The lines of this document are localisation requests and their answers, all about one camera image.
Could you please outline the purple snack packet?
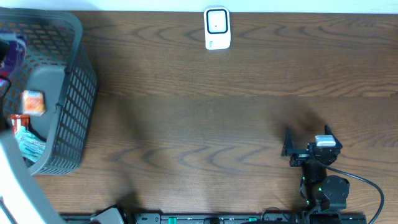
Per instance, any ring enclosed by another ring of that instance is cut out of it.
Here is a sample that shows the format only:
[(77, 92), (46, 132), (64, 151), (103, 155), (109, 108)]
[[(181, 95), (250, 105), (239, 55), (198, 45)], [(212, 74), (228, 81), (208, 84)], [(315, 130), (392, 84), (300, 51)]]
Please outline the purple snack packet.
[(26, 36), (1, 30), (1, 87), (7, 85), (6, 79), (11, 80), (20, 69), (26, 52)]

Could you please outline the red chocolate bar wrapper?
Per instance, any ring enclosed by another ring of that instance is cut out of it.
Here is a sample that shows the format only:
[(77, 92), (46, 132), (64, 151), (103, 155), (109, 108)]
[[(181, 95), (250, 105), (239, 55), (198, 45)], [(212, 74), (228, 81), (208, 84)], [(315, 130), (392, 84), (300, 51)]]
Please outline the red chocolate bar wrapper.
[(12, 132), (16, 135), (22, 127), (29, 129), (30, 116), (28, 114), (12, 114), (10, 115), (12, 123)]

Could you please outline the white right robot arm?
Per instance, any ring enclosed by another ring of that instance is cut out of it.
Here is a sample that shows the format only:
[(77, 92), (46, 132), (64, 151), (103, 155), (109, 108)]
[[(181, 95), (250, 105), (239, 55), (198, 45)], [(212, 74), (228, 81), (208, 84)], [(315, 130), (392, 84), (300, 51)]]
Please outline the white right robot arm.
[(328, 175), (326, 171), (337, 160), (342, 148), (328, 126), (325, 126), (325, 133), (315, 136), (315, 141), (308, 143), (305, 149), (296, 149), (292, 133), (286, 130), (281, 155), (290, 158), (291, 167), (302, 168), (300, 193), (307, 199), (310, 209), (338, 212), (346, 208), (348, 180)]

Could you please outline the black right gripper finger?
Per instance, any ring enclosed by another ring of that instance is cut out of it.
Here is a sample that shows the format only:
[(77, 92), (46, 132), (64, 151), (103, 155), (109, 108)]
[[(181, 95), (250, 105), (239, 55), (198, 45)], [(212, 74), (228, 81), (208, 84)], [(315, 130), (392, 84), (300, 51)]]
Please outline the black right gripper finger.
[(292, 133), (290, 131), (290, 128), (287, 127), (285, 130), (285, 139), (281, 151), (281, 156), (291, 156), (293, 152), (294, 152), (294, 142), (292, 139)]
[(329, 125), (327, 125), (327, 124), (324, 127), (324, 135), (334, 136), (332, 130), (330, 129)]

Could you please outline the green wet wipes pack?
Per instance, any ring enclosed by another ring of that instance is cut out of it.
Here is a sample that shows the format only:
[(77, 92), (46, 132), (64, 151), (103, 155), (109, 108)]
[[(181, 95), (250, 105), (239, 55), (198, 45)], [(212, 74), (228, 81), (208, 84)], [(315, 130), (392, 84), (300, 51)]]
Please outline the green wet wipes pack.
[(22, 156), (26, 159), (37, 162), (42, 157), (46, 142), (40, 140), (36, 135), (28, 131), (25, 126), (21, 126), (20, 130), (17, 132), (16, 140)]

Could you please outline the orange tissue pack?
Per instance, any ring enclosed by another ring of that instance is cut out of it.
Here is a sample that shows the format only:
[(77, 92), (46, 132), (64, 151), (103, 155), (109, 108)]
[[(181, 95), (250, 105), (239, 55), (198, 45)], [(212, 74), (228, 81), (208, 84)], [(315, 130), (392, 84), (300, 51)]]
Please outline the orange tissue pack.
[(22, 92), (22, 113), (30, 116), (42, 116), (45, 113), (44, 94), (40, 91)]

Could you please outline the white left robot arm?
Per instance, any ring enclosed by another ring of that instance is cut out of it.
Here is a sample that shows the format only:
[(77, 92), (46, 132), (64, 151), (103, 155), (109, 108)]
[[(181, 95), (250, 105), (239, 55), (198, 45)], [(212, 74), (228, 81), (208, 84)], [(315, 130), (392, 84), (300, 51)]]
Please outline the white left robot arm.
[(28, 173), (1, 113), (1, 223), (64, 223)]

